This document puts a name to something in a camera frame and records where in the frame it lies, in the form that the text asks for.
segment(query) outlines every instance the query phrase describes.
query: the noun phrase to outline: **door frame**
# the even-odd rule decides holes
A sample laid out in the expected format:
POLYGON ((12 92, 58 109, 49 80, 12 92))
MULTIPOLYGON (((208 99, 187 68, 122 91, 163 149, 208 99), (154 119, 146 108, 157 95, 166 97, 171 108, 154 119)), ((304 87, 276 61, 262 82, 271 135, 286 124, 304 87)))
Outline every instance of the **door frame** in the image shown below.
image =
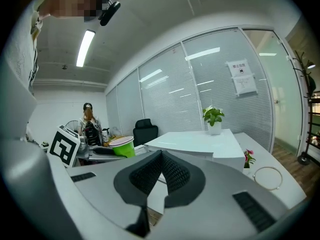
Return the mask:
MULTIPOLYGON (((252 46, 254 52, 256 53, 256 55, 258 57, 259 62, 260 62, 260 58, 258 56, 258 52, 257 52, 256 48, 254 47, 253 43, 251 42, 251 40, 249 39, 249 37, 244 32, 244 30, 261 30, 261 31, 272 31, 272 32, 274 32, 274 34, 280 40, 284 50, 288 54, 287 55, 287 59, 288 59, 288 61, 291 62, 292 70, 294 71, 296 79, 297 79, 299 92, 300 92, 301 108, 302 108, 302 119, 301 119, 302 125, 301 125, 301 131, 300 131, 300 140, 299 140, 297 152, 295 154, 296 156, 299 156, 302 153, 302 151, 305 148, 305 146, 306 146, 306 144, 304 143, 303 140, 305 140, 307 138, 307 131, 308 131, 308 129, 307 129, 307 127, 308 127, 308 123, 307 123, 308 122, 308 112, 307 112, 308 111, 308 101, 307 101, 306 98, 303 98, 303 97, 307 97, 307 87, 306 87, 306 83, 303 81, 302 77, 300 76, 299 71, 293 69, 293 68, 296 68, 296 69, 300 69, 301 70, 301 66, 298 63, 298 61, 296 59, 294 59, 296 56, 295 56, 293 50, 291 49, 291 47, 289 46, 288 42, 284 38, 281 38, 281 36, 275 31, 275 29, 273 27, 244 25, 244 26, 239 26, 238 28, 244 34, 244 36, 246 37, 246 39, 248 40, 248 42, 252 46)), ((275 128, 276 128, 275 103, 274 103, 274 95, 273 95, 273 91, 272 91, 272 86, 271 86, 270 81, 269 81, 269 76, 268 76, 267 72, 265 71, 265 69, 263 68, 263 66, 262 66, 262 69, 263 69, 263 71, 264 71, 264 73, 266 75, 266 79, 267 79, 267 82, 268 82, 269 91, 270 91, 270 95, 271 95, 271 102, 272 102, 273 129, 272 129, 272 145, 271 145, 271 150, 270 150, 270 152, 272 152, 273 146, 274 146, 275 128)))

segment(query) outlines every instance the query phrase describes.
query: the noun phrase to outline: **white table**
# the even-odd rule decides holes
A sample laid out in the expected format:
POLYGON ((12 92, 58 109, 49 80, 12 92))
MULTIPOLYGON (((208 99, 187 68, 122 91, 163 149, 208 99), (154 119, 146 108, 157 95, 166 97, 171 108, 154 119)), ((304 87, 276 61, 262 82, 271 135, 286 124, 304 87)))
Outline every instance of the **white table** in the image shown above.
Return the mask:
POLYGON ((230 129, 221 130, 220 135, 209 135, 207 131, 168 132, 145 145, 150 151, 183 152, 233 167, 240 172, 246 160, 230 129))
MULTIPOLYGON (((278 197, 288 209, 296 206, 306 198, 305 192, 292 175, 259 143, 245 133, 235 134, 234 137, 239 142, 243 151, 246 149, 253 150, 254 154, 252 157, 256 159, 256 162, 250 165, 250 170, 247 174, 249 178, 254 180, 253 175, 261 167, 274 167, 279 170, 283 179, 280 188, 272 190, 271 192, 278 197)), ((262 169, 259 171, 259 175, 260 178, 258 179, 258 173, 256 174, 257 181, 263 186, 274 185, 280 181, 279 173, 272 169, 262 169)))

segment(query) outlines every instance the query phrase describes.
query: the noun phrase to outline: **black fisheye border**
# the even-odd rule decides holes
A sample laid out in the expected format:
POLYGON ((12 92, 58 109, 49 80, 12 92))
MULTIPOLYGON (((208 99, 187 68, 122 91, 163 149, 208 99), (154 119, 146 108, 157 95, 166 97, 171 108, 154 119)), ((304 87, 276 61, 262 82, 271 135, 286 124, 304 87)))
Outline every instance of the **black fisheye border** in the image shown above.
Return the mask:
MULTIPOLYGON (((305 19, 310 24, 319 44, 319 25, 318 10, 319 0, 293 0, 295 4, 300 8, 305 19)), ((21 15, 25 7, 31 2, 31 0, 0 0, 1 8, 1 39, 0 39, 0 51, 5 46, 6 40, 11 33, 17 19, 21 15)), ((0 95, 10 95, 9 93, 0 93, 0 95)), ((4 218, 2 220, 2 235, 7 234, 9 231, 11 238, 32 237, 33 239, 46 239, 44 235, 32 225, 28 219, 21 213, 20 209, 16 206, 12 200, 4 182, 1 178, 1 215, 4 218)), ((317 219, 320 213, 320 188, 319 182, 317 190, 312 199, 309 200, 307 208, 303 214, 293 223, 289 230, 270 234, 269 239, 287 239, 294 237, 312 237, 318 235, 319 220, 317 219)))

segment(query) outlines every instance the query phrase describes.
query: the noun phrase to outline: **wooden floor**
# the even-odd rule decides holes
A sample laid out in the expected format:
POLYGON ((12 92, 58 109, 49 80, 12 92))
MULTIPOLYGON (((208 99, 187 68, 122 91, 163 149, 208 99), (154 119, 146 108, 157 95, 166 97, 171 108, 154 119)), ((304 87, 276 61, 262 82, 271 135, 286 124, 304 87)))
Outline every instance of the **wooden floor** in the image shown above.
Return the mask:
MULTIPOLYGON (((306 196, 311 198, 315 192, 317 183, 320 180, 320 167, 312 161, 309 165, 299 164, 295 155, 276 143, 274 144, 272 155, 294 177, 306 196)), ((151 230, 157 224, 161 216, 160 213, 148 208, 148 218, 151 230)))

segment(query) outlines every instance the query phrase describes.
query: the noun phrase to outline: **window blind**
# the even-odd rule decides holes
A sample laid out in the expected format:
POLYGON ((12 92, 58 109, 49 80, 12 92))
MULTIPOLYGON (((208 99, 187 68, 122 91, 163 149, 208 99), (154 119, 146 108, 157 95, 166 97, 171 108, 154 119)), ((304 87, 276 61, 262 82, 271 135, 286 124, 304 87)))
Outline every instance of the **window blind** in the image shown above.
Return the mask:
POLYGON ((195 83, 177 44, 139 67, 145 118, 167 132, 202 129, 195 83))
POLYGON ((222 128, 246 133, 270 150, 273 111, 266 75, 257 55, 237 29, 201 35, 183 42, 190 61, 201 105, 223 109, 222 128), (246 59, 254 74, 256 92, 236 95, 226 62, 246 59))
POLYGON ((137 69, 118 84, 117 95, 122 134, 133 136, 136 122, 144 119, 137 69))
POLYGON ((122 134, 118 111, 117 87, 113 88, 106 95, 106 113, 111 133, 113 134, 114 130, 118 130, 122 134))

